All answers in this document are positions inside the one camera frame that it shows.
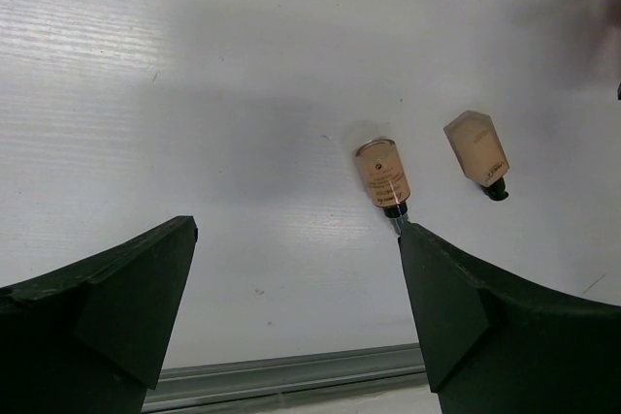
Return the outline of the aluminium front rail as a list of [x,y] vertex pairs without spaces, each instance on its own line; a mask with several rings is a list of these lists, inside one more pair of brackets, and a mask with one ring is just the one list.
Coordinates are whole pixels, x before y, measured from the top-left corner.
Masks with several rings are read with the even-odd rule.
[[144,413],[292,407],[425,385],[417,344],[164,369]]

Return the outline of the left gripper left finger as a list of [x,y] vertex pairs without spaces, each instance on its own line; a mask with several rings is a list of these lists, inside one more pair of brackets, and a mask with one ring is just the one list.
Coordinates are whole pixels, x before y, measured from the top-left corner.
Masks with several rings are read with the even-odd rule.
[[177,216],[1,289],[4,413],[138,413],[156,388],[198,240]]

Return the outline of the beige foundation tube right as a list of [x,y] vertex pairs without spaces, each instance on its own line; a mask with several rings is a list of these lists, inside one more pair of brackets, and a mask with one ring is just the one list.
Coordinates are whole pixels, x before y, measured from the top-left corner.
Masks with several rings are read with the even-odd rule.
[[490,200],[506,200],[509,162],[491,117],[478,111],[464,111],[443,131],[464,176]]

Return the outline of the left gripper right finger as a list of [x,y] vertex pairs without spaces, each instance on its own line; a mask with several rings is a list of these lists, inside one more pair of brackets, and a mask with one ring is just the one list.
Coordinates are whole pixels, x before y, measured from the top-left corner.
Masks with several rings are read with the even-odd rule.
[[399,239],[431,391],[445,413],[616,413],[620,310],[503,270],[418,224]]

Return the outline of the beige foundation bottle left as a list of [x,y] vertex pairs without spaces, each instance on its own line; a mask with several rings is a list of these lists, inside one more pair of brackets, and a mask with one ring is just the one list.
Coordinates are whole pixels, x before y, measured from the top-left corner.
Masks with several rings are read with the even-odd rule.
[[399,237],[409,222],[409,181],[396,143],[377,138],[354,152],[354,161],[373,205],[381,210]]

